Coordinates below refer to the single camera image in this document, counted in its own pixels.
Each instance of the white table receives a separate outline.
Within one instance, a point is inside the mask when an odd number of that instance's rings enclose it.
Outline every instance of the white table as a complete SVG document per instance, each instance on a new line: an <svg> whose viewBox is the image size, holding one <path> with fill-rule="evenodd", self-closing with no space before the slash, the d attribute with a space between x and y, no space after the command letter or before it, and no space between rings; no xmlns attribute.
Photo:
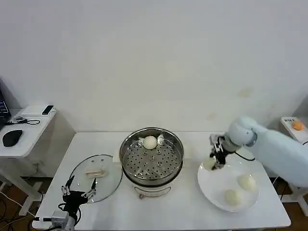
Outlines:
<svg viewBox="0 0 308 231"><path fill-rule="evenodd" d="M211 132L175 132L185 148L184 167L172 184L171 191L157 198L140 200L130 181L123 175L118 189L107 199L80 207L82 218L75 229L90 230L233 230L286 227L290 219L280 202L263 166L247 162L259 183L260 198L245 213L230 213L217 208L205 198L197 183L200 161L209 155ZM36 216L51 217L62 203L61 185L74 167L96 154L114 155L128 133L77 133ZM243 150L241 154L251 157ZM239 158L231 155L228 158ZM36 229L47 229L51 223L34 221Z"/></svg>
<svg viewBox="0 0 308 231"><path fill-rule="evenodd" d="M11 110L12 115L19 116L19 110ZM42 133L46 129L47 125L50 123L56 111L53 111L48 116L23 116L28 120L38 119L40 121L37 125L29 124L16 124L10 126L4 126L0 130L0 139L2 142L3 136L12 130L23 130L23 134L20 137L18 143L13 147L5 147L3 144L0 145L0 158L2 159L20 159L28 167L32 167L31 163L23 159L26 157L34 145L37 143ZM20 176L16 175L14 169L3 169L0 168L0 174L4 176L8 181L13 183L16 187L25 192L28 197L26 198L23 207L21 208L19 215L24 216L27 214L27 210L31 207L34 201L41 201L41 194L38 192L38 189L41 186L41 182L37 182L33 187L26 183Z"/></svg>
<svg viewBox="0 0 308 231"><path fill-rule="evenodd" d="M292 123L294 120L303 122L305 124L305 128L302 131L297 131L292 128ZM299 119L295 116L284 116L281 118L281 123L294 140L300 142L302 145L308 145L307 117L302 117ZM298 188L290 183L289 188L292 190L292 194L283 195L282 201L284 203L298 203L304 215L308 217L308 204L304 198L304 196L308 194L308 188Z"/></svg>

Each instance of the computer mouse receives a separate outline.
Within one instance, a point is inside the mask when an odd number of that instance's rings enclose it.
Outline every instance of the computer mouse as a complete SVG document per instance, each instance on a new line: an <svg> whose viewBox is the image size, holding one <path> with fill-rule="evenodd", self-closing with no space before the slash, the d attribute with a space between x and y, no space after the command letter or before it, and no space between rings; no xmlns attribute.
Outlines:
<svg viewBox="0 0 308 231"><path fill-rule="evenodd" d="M13 130L7 132L2 138L3 145L5 147L14 146L15 144L17 144L22 134L23 134L22 130Z"/></svg>

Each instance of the perforated steamer tray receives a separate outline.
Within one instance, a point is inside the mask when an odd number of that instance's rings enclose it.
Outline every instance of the perforated steamer tray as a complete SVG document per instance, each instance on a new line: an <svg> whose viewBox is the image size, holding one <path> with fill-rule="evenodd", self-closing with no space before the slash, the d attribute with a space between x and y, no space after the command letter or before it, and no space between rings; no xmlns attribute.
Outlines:
<svg viewBox="0 0 308 231"><path fill-rule="evenodd" d="M183 159L178 137L161 128L144 128L135 133L123 142L120 150L122 167L131 180L157 186L178 174ZM143 139L148 135L157 138L157 146L151 150L143 146Z"/></svg>

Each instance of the wooden floor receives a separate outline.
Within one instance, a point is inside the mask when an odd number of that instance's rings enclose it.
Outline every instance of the wooden floor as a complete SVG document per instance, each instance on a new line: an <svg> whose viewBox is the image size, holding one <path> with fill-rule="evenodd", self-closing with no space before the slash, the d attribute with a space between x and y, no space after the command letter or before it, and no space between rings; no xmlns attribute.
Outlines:
<svg viewBox="0 0 308 231"><path fill-rule="evenodd" d="M30 185L33 185L36 181L42 181L43 185L40 189L42 193L45 193L51 183L52 179L36 179L31 178L27 180ZM283 180L278 180L275 184L277 188L278 194L281 194L285 188L285 182ZM5 187L2 190L8 197L22 204L26 199L26 195L14 185L11 187ZM290 194L291 191L288 187L284 194ZM38 209L39 202L34 203L31 207L31 211L33 214L36 214ZM308 231L308 217L305 217L297 203L287 203L284 204L284 207L291 219L291 226L283 229L277 229L277 231ZM8 200L2 194L0 194L0 231L34 231L32 228L32 216L29 217L20 217L18 216L18 212L20 210L19 205ZM12 223L11 225L6 226L8 223L17 220L19 218L23 218L19 221Z"/></svg>

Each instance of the smartphone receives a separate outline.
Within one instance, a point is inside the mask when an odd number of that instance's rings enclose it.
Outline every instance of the smartphone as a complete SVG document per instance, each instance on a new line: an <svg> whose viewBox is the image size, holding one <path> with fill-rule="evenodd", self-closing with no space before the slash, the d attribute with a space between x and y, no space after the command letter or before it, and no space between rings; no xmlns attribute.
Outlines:
<svg viewBox="0 0 308 231"><path fill-rule="evenodd" d="M42 112L42 115L48 115L52 109L53 109L53 105L48 105Z"/></svg>

